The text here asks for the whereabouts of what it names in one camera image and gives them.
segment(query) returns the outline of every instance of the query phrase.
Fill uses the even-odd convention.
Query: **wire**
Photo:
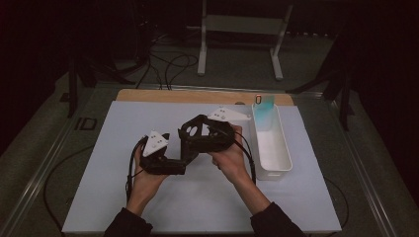
[[[132,176],[132,178],[134,178],[135,176],[137,176],[137,175],[139,175],[139,174],[141,174],[141,172],[143,172],[144,170],[140,170],[140,171],[138,171],[135,175],[133,175]]]
[[[348,200],[346,199],[346,196],[345,196],[345,194],[343,193],[343,191],[339,188],[339,186],[338,185],[336,185],[334,182],[332,182],[330,179],[328,179],[327,177],[325,177],[325,176],[323,176],[323,178],[324,178],[324,180],[325,181],[327,181],[327,182],[329,182],[331,185],[333,185],[338,191],[339,191],[339,193],[342,195],[342,197],[343,197],[343,199],[344,199],[344,201],[345,201],[345,207],[346,207],[346,215],[345,215],[345,220],[343,221],[343,224],[342,224],[342,226],[341,226],[341,228],[343,229],[343,228],[345,228],[345,226],[346,226],[346,224],[348,223],[348,220],[349,220],[349,203],[348,203]],[[330,233],[330,234],[328,234],[328,235],[325,235],[324,237],[330,237],[330,236],[333,236],[333,235],[335,235],[337,232],[333,232],[333,233]]]
[[[190,55],[190,54],[186,54],[186,53],[184,53],[184,52],[181,52],[181,51],[153,51],[153,52],[165,52],[165,53],[181,53],[181,55],[178,55],[178,56],[175,56],[174,58],[172,58],[170,61],[168,61],[168,60],[166,60],[166,59],[163,59],[163,58],[161,58],[161,57],[159,57],[159,56],[157,56],[157,55],[155,55],[155,54],[153,54],[153,53],[150,53],[150,55],[151,56],[153,56],[153,57],[155,57],[155,58],[157,58],[157,59],[159,59],[159,60],[161,60],[161,61],[164,61],[164,62],[166,62],[167,63],[167,66],[166,66],[166,69],[165,69],[165,72],[164,72],[164,81],[165,81],[165,83],[166,83],[166,87],[167,87],[167,89],[168,90],[172,90],[172,83],[173,83],[173,80],[176,78],[176,77],[178,77],[182,72],[184,72],[188,67],[192,67],[192,66],[195,66],[197,63],[198,63],[198,58],[196,57],[196,56],[193,56],[193,55]],[[178,59],[180,59],[180,58],[182,58],[182,57],[186,57],[187,58],[187,60],[188,60],[188,62],[185,64],[185,65],[181,65],[181,64],[176,64],[176,63],[174,63],[174,61],[176,61],[176,60],[178,60]],[[175,66],[175,67],[181,67],[182,69],[176,74],[176,75],[174,75],[173,77],[171,77],[170,79],[169,79],[169,77],[168,77],[168,72],[169,72],[169,68],[171,67],[171,66]]]
[[[135,144],[135,146],[133,147],[132,152],[131,152],[131,156],[130,156],[130,159],[129,159],[128,175],[126,176],[126,203],[128,203],[130,194],[132,192],[132,178],[135,177],[136,175],[140,174],[144,169],[147,168],[147,167],[145,167],[144,169],[140,170],[135,175],[132,175],[132,166],[133,166],[133,163],[134,163],[134,157],[135,157],[136,149],[140,145],[144,145],[147,142],[147,139],[148,139],[148,136],[143,136],[141,139],[139,139],[139,141]]]
[[[67,156],[67,157],[65,157],[64,159],[62,159],[58,164],[56,164],[53,168],[52,168],[52,170],[49,172],[49,174],[48,174],[48,176],[46,177],[46,179],[45,179],[45,183],[44,183],[44,185],[43,185],[43,192],[42,192],[42,200],[43,200],[43,204],[45,205],[45,208],[46,208],[46,211],[48,212],[48,214],[49,214],[49,216],[52,218],[52,220],[53,220],[53,222],[55,223],[55,226],[58,228],[58,230],[59,230],[59,232],[60,232],[60,234],[61,234],[61,236],[62,237],[65,237],[65,233],[63,233],[63,232],[61,232],[61,229],[62,229],[62,226],[61,226],[61,224],[59,223],[59,221],[58,221],[58,219],[55,217],[55,215],[53,214],[53,212],[52,212],[52,210],[51,210],[51,208],[49,207],[49,204],[48,204],[48,202],[47,202],[47,198],[46,198],[46,188],[47,188],[47,186],[48,186],[48,182],[49,182],[49,179],[50,179],[50,177],[52,176],[52,174],[53,174],[53,172],[60,166],[60,165],[62,165],[65,161],[67,161],[67,160],[69,160],[70,158],[73,158],[74,156],[76,156],[76,155],[78,155],[78,154],[80,154],[80,153],[82,153],[82,152],[84,152],[84,151],[87,151],[87,150],[89,150],[89,149],[91,149],[91,148],[93,148],[94,147],[94,145],[91,145],[91,146],[88,146],[88,147],[86,147],[86,148],[83,148],[83,149],[81,149],[81,150],[79,150],[79,151],[77,151],[77,152],[75,152],[75,153],[73,153],[73,154],[71,154],[71,155],[69,155],[69,156]]]
[[[234,143],[241,149],[243,150],[244,154],[246,154],[247,159],[249,160],[249,165],[250,165],[250,173],[252,174],[252,181],[254,184],[256,184],[256,171],[255,171],[255,161],[253,160],[253,155],[252,155],[252,151],[250,149],[249,146],[249,142],[247,142],[246,138],[244,138],[244,136],[238,132],[235,132],[236,134],[239,134],[241,136],[241,138],[243,138],[244,142],[247,145],[247,149],[249,152],[246,151],[246,149],[243,147],[242,144],[240,144],[238,141],[234,140]]]
[[[142,74],[141,78],[139,79],[139,81],[136,83],[135,89],[138,89],[139,84],[141,84],[142,80],[144,80],[145,76],[148,74],[148,71],[150,70],[151,67],[151,60],[150,60],[150,56],[147,56],[147,61],[146,63],[147,65],[147,69],[145,70],[144,74]]]
[[[191,39],[192,37],[194,37],[196,35],[200,36],[200,32],[201,32],[201,29],[193,30],[190,34],[188,34],[187,36],[182,37],[181,39],[169,39],[169,40],[164,40],[164,39],[169,38],[170,34],[163,34],[163,35],[157,37],[153,42],[155,44],[160,44],[160,45],[173,45],[173,44],[176,44],[176,43],[180,43],[184,40]]]
[[[153,69],[154,73],[156,74],[156,81],[159,84],[159,90],[163,90],[163,83],[161,82],[161,77],[160,77],[160,73],[158,71],[158,69],[155,66],[151,66],[151,68]]]

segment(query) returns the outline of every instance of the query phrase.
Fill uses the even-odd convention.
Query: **white table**
[[[208,114],[219,104],[113,102],[86,167],[62,231],[103,232],[126,204],[125,183],[131,150],[151,129],[169,132],[166,155],[179,158],[177,135],[185,121]],[[228,108],[251,114],[250,106]],[[280,107],[293,169],[279,181],[257,186],[304,232],[333,232],[341,227],[297,107]],[[240,122],[249,137],[246,122]],[[201,154],[184,176],[171,176],[144,211],[153,233],[250,233],[250,212],[234,187]]]

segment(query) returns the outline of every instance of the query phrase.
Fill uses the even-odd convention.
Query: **forearm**
[[[129,201],[126,204],[126,209],[137,216],[141,216],[149,200],[150,198],[146,198],[134,193],[129,198]]]
[[[238,179],[233,185],[253,215],[263,211],[271,204],[248,175]]]

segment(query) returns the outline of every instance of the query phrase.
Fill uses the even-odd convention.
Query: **table leg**
[[[198,75],[206,74],[207,63],[207,0],[203,0],[203,17],[201,25],[201,50],[198,61]]]
[[[74,115],[77,109],[77,71],[75,55],[70,55],[68,63],[68,118]]]
[[[280,60],[278,59],[278,53],[280,52],[281,44],[283,43],[284,36],[286,34],[288,22],[290,19],[291,12],[293,10],[293,5],[290,5],[287,9],[286,15],[283,18],[282,25],[280,32],[278,34],[278,40],[277,44],[274,48],[271,48],[271,59],[272,59],[272,65],[274,66],[274,73],[275,73],[275,79],[281,81],[284,79],[283,71],[281,69]]]

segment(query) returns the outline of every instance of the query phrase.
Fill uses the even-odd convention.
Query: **hand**
[[[231,126],[236,132],[234,138],[237,142],[243,144],[242,127],[233,124]],[[256,187],[247,173],[244,166],[243,151],[236,144],[221,152],[211,152],[209,155],[212,156],[212,163],[218,166],[228,181],[234,185],[252,214],[263,211],[270,205],[271,202]]]
[[[158,188],[160,187],[161,183],[163,183],[164,179],[168,177],[167,175],[151,175],[148,174],[146,171],[142,171],[142,168],[139,166],[139,160],[141,156],[140,148],[141,146],[138,146],[134,156],[134,173],[140,173],[134,177],[132,192],[129,197],[128,204],[126,205],[127,210],[138,216],[142,215],[145,206],[157,194]]]
[[[242,127],[238,125],[231,125],[235,131],[235,140],[242,143]],[[236,145],[231,145],[228,149],[220,152],[210,152],[212,156],[212,163],[218,167],[225,175],[227,180],[233,185],[240,181],[251,180],[244,165],[243,151]]]

